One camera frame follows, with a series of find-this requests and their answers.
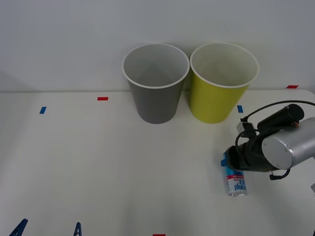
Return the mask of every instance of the red tape marker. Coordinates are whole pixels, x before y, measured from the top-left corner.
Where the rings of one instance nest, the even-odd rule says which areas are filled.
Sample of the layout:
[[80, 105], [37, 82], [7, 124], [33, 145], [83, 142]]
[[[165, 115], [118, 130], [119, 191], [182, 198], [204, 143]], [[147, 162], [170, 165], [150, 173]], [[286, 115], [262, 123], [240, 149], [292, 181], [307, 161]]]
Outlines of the red tape marker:
[[296, 89], [297, 87], [299, 87], [298, 85], [289, 85], [288, 87], [286, 87], [287, 89]]
[[98, 97], [97, 100], [98, 101], [107, 101], [108, 97]]

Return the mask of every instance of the tape marker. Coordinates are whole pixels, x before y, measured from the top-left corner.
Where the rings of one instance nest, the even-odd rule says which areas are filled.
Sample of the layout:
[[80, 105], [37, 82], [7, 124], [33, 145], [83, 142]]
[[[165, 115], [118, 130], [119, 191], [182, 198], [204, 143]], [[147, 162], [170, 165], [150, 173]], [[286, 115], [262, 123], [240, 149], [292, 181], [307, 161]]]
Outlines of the tape marker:
[[107, 101], [108, 97], [98, 97], [97, 100], [98, 101]]
[[241, 105], [237, 105], [238, 113], [243, 113], [243, 107]]
[[287, 89], [296, 89], [297, 87], [299, 87], [298, 85], [289, 85], [288, 87], [286, 87]]
[[40, 113], [40, 114], [44, 114], [45, 111], [46, 111], [46, 108], [47, 108], [47, 107], [42, 107], [42, 108], [40, 109], [40, 112], [39, 112], [39, 113]]

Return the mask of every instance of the black cable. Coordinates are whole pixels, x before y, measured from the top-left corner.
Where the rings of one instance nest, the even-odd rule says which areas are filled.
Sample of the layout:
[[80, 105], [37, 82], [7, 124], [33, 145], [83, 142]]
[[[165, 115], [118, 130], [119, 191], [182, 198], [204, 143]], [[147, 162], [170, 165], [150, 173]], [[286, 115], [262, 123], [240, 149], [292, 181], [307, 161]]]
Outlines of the black cable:
[[241, 154], [241, 151], [240, 151], [240, 148], [238, 147], [238, 140], [240, 139], [240, 137], [243, 134], [250, 133], [250, 132], [259, 132], [259, 130], [258, 129], [244, 130], [241, 133], [239, 133], [238, 136], [236, 137], [236, 139], [235, 139], [235, 147], [236, 147], [236, 150], [237, 150], [237, 152], [239, 154]]
[[294, 103], [304, 103], [304, 104], [309, 104], [309, 105], [312, 105], [312, 106], [315, 106], [315, 103], [313, 102], [308, 102], [308, 101], [302, 101], [302, 100], [285, 100], [285, 101], [280, 101], [280, 102], [274, 102], [274, 103], [271, 103], [269, 105], [266, 105], [264, 107], [261, 107], [259, 109], [257, 109], [256, 111], [250, 113], [249, 115], [241, 118], [241, 121], [242, 122], [247, 122], [248, 118], [252, 115], [254, 115], [255, 113], [265, 109], [265, 108], [268, 108], [268, 107], [271, 107], [271, 106], [274, 106], [274, 105], [278, 105], [278, 104], [282, 104], [282, 103], [290, 103], [290, 102], [294, 102]]
[[286, 173], [283, 175], [283, 176], [274, 176], [273, 174], [272, 175], [269, 175], [269, 178], [270, 180], [277, 180], [277, 179], [283, 179], [285, 177], [287, 177], [290, 173], [290, 170], [291, 169], [287, 169]]

